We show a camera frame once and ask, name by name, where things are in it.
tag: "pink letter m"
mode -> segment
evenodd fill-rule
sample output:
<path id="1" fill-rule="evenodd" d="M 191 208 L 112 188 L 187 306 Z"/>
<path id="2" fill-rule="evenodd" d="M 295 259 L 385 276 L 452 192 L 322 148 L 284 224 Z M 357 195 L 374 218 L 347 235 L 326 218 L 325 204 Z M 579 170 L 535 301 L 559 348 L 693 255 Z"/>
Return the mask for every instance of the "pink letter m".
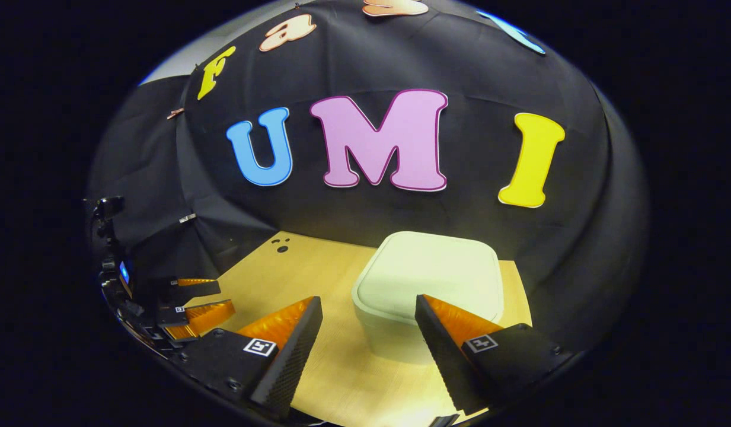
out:
<path id="1" fill-rule="evenodd" d="M 439 113 L 447 104 L 447 96 L 436 90 L 403 90 L 395 95 L 381 129 L 376 130 L 349 97 L 314 103 L 310 113 L 323 125 L 328 154 L 325 183 L 357 186 L 360 176 L 349 167 L 349 151 L 368 182 L 377 186 L 396 151 L 397 170 L 390 177 L 395 187 L 443 190 L 447 178 L 439 172 Z"/>

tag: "container lid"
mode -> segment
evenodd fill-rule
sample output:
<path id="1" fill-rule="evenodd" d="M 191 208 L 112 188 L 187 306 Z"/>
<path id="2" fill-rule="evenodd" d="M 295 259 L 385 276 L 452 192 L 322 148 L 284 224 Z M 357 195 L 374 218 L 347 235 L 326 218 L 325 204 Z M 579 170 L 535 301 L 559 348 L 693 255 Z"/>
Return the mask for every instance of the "container lid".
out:
<path id="1" fill-rule="evenodd" d="M 375 316 L 417 324 L 415 297 L 428 294 L 477 316 L 503 314 L 500 262 L 476 240 L 422 232 L 389 235 L 352 288 L 358 308 Z"/>

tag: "white storage box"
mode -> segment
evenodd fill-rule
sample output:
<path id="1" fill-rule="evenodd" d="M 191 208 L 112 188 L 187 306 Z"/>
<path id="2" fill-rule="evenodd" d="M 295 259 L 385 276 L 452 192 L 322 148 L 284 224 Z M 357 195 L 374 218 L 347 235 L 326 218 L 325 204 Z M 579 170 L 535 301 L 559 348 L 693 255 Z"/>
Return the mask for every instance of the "white storage box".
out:
<path id="1" fill-rule="evenodd" d="M 377 356 L 433 361 L 414 318 L 420 294 L 497 321 L 504 302 L 496 253 L 465 238 L 409 231 L 387 237 L 352 287 L 355 314 Z"/>

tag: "wooden table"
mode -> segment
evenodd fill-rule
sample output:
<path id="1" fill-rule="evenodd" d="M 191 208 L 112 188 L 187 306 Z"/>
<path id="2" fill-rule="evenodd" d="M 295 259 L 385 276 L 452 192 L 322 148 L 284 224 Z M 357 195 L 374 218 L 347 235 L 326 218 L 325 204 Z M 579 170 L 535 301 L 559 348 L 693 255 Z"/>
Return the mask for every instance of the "wooden table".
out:
<path id="1" fill-rule="evenodd" d="M 281 246 L 288 249 L 279 252 Z M 238 330 L 319 295 L 324 319 L 292 406 L 346 427 L 426 427 L 437 416 L 458 413 L 438 368 L 374 356 L 355 317 L 352 286 L 375 252 L 376 248 L 279 232 L 218 279 L 221 294 L 193 298 L 187 306 L 230 298 L 236 314 L 221 327 Z M 515 263 L 501 260 L 500 269 L 505 306 L 498 323 L 531 325 Z M 459 414 L 457 422 L 476 415 Z"/>

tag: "colorful foam letter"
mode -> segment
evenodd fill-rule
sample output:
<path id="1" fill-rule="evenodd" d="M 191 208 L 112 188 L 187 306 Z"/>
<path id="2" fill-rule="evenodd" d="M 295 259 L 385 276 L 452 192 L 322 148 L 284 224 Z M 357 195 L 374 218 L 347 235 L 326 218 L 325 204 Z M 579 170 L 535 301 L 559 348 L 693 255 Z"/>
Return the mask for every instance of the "colorful foam letter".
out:
<path id="1" fill-rule="evenodd" d="M 310 108 L 320 119 L 328 153 L 324 181 L 332 187 L 353 187 L 360 176 L 349 167 L 352 154 L 368 182 L 377 186 L 395 152 L 395 187 L 417 192 L 437 192 L 447 186 L 439 172 L 439 113 L 447 96 L 436 90 L 403 90 L 395 95 L 381 128 L 376 130 L 349 97 L 320 100 Z"/>
<path id="2" fill-rule="evenodd" d="M 528 47 L 529 49 L 533 50 L 536 53 L 540 53 L 544 55 L 544 49 L 539 47 L 538 45 L 535 45 L 531 43 L 530 40 L 526 38 L 526 33 L 523 32 L 523 30 L 520 30 L 507 22 L 499 19 L 498 17 L 494 16 L 493 14 L 488 14 L 486 12 L 482 11 L 476 11 L 477 14 L 487 17 L 492 20 L 495 24 L 497 24 L 498 27 L 500 27 L 505 33 L 507 33 L 508 36 L 511 36 L 515 41 L 522 44 L 523 46 Z"/>
<path id="3" fill-rule="evenodd" d="M 521 154 L 510 185 L 500 190 L 498 198 L 505 205 L 539 208 L 555 146 L 566 138 L 566 131 L 547 117 L 530 113 L 516 114 L 515 125 L 523 133 Z"/>
<path id="4" fill-rule="evenodd" d="M 278 186 L 292 174 L 292 151 L 289 149 L 289 138 L 286 136 L 286 118 L 289 109 L 284 107 L 273 108 L 262 113 L 257 122 L 265 127 L 273 149 L 273 165 L 261 167 L 257 164 L 252 151 L 252 141 L 249 132 L 251 122 L 238 122 L 225 131 L 225 136 L 233 143 L 233 152 L 236 156 L 238 168 L 249 182 L 258 186 Z"/>
<path id="5" fill-rule="evenodd" d="M 368 16 L 419 15 L 428 12 L 420 0 L 364 0 L 363 12 Z"/>
<path id="6" fill-rule="evenodd" d="M 235 51 L 235 46 L 231 46 L 225 49 L 225 52 L 222 52 L 216 57 L 216 59 L 211 60 L 207 65 L 205 65 L 205 76 L 202 78 L 202 88 L 199 90 L 197 100 L 201 100 L 206 94 L 214 89 L 216 83 L 213 80 L 213 77 L 221 75 L 221 71 L 225 66 L 225 59 L 231 56 Z"/>
<path id="7" fill-rule="evenodd" d="M 313 17 L 309 14 L 292 17 L 265 34 L 267 38 L 260 44 L 260 50 L 268 52 L 286 42 L 299 40 L 312 33 L 316 27 L 317 25 L 313 24 Z"/>

